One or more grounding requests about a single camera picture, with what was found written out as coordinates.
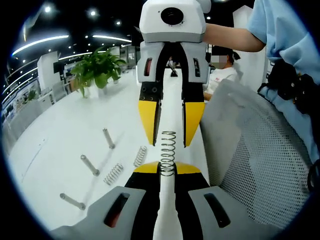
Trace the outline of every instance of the coil spring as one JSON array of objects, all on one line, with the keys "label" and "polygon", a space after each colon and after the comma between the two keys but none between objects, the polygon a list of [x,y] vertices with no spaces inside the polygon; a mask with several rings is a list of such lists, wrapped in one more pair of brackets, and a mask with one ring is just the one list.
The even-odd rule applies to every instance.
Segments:
[{"label": "coil spring", "polygon": [[168,135],[166,138],[161,138],[161,140],[169,141],[169,143],[162,143],[161,146],[168,147],[168,148],[162,148],[161,151],[163,152],[161,154],[161,160],[160,160],[160,166],[161,166],[161,175],[169,177],[174,174],[174,164],[175,164],[175,144],[176,141],[174,140],[176,138],[176,132],[174,131],[163,131],[163,135]]},{"label": "coil spring", "polygon": [[147,154],[147,147],[146,146],[141,146],[139,148],[138,154],[135,157],[133,165],[135,167],[139,167],[144,162],[146,154]]},{"label": "coil spring", "polygon": [[117,163],[109,172],[109,174],[103,179],[103,181],[109,186],[111,186],[111,184],[113,184],[118,179],[123,169],[124,166],[122,166],[122,164],[120,163]]}]

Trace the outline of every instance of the white table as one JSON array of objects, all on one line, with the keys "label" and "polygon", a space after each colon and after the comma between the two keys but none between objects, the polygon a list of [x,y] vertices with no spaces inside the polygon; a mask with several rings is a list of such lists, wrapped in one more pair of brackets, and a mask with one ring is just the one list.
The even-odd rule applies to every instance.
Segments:
[{"label": "white table", "polygon": [[[148,148],[145,163],[159,161],[162,131],[176,132],[175,160],[198,167],[209,182],[200,128],[191,145],[183,146],[182,79],[180,70],[177,71],[179,77],[176,78],[170,77],[170,69],[165,71],[156,146],[149,145],[141,123],[138,110],[140,88],[136,84],[134,70],[123,74],[118,84],[108,84],[105,98],[85,99],[81,93],[72,92],[28,127],[11,151],[10,166],[24,199],[44,226],[49,230],[72,226],[86,217],[88,207],[97,199],[115,186],[124,186],[135,169],[133,163],[140,146]],[[103,128],[108,129],[115,149],[108,148]],[[98,177],[93,176],[81,162],[82,154],[100,170]],[[121,163],[124,170],[109,186],[103,179],[117,163]],[[157,221],[156,229],[164,227],[167,234],[176,234],[173,231],[179,228],[174,228],[179,224],[177,219],[166,212],[174,204],[173,182],[168,177],[161,180],[160,222]],[[61,193],[85,203],[86,210],[79,210],[61,200]],[[171,223],[171,228],[164,226],[164,222]],[[155,230],[157,239],[164,239],[159,235],[164,231],[158,230]]]}]

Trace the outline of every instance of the gray mesh chair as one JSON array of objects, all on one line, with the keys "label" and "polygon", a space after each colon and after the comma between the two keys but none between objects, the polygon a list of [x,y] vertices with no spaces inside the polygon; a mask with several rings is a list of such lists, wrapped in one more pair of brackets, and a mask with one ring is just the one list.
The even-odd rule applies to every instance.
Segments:
[{"label": "gray mesh chair", "polygon": [[264,98],[223,80],[200,123],[211,186],[247,207],[258,223],[286,227],[309,196],[307,150]]}]

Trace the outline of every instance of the metal pin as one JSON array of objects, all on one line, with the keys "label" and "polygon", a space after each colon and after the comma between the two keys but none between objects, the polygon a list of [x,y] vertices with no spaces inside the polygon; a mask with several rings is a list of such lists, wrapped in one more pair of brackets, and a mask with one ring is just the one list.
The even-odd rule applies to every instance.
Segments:
[{"label": "metal pin", "polygon": [[72,199],[71,197],[69,197],[68,195],[66,195],[64,193],[60,194],[60,198],[65,200],[66,202],[72,204],[73,206],[76,206],[80,210],[85,210],[86,209],[86,205],[84,203],[78,202],[78,201]]},{"label": "metal pin", "polygon": [[103,134],[105,136],[106,141],[109,144],[109,148],[110,149],[114,149],[116,147],[116,145],[112,142],[110,134],[109,134],[109,132],[108,132],[108,130],[106,128],[103,129]]},{"label": "metal pin", "polygon": [[82,162],[84,162],[84,164],[90,169],[90,171],[92,172],[92,174],[94,176],[99,176],[100,171],[98,169],[96,169],[92,163],[89,161],[89,159],[86,157],[86,155],[81,155],[81,160]]}]

